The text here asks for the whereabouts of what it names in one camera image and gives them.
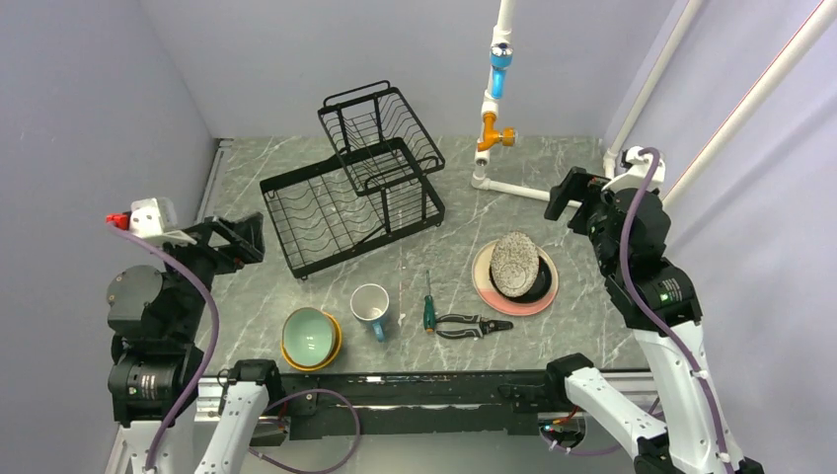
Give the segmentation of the blue floral ceramic mug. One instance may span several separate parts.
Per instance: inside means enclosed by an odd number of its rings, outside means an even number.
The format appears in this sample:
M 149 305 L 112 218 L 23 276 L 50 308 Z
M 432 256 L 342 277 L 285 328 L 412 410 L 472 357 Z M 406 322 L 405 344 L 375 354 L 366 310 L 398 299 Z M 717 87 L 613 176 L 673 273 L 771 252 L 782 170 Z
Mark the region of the blue floral ceramic mug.
M 379 343 L 385 341 L 384 321 L 390 309 L 390 296 L 387 290 L 376 283 L 359 286 L 349 299 L 349 307 L 354 318 L 368 325 Z

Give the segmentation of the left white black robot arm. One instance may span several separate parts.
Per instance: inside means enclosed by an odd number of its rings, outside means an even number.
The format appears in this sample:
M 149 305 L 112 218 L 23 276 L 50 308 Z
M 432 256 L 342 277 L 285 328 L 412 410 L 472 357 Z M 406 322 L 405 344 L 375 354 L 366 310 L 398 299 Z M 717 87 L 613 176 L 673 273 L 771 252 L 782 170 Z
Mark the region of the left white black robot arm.
M 211 361 L 220 315 L 211 288 L 265 256 L 264 217 L 207 217 L 154 243 L 134 229 L 138 213 L 110 214 L 109 230 L 164 267 L 134 266 L 109 284 L 114 336 L 108 377 L 114 420 L 136 473 L 238 473 L 261 415 L 275 412 L 284 389 L 271 359 L 234 363 L 222 386 L 217 422 L 201 458 L 193 452 L 198 383 Z

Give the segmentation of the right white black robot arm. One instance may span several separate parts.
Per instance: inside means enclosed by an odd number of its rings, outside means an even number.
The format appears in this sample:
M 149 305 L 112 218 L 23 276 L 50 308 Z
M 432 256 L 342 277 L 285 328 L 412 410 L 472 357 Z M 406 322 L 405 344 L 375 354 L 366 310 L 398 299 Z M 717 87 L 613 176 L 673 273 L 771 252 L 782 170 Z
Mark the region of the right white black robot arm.
M 612 303 L 646 357 L 663 417 L 640 408 L 585 355 L 548 363 L 544 396 L 578 407 L 631 457 L 637 473 L 761 473 L 734 441 L 706 362 L 703 312 L 693 282 L 663 253 L 670 218 L 647 181 L 612 191 L 609 180 L 573 167 L 550 190 L 544 216 L 573 200 L 568 227 L 586 237 Z

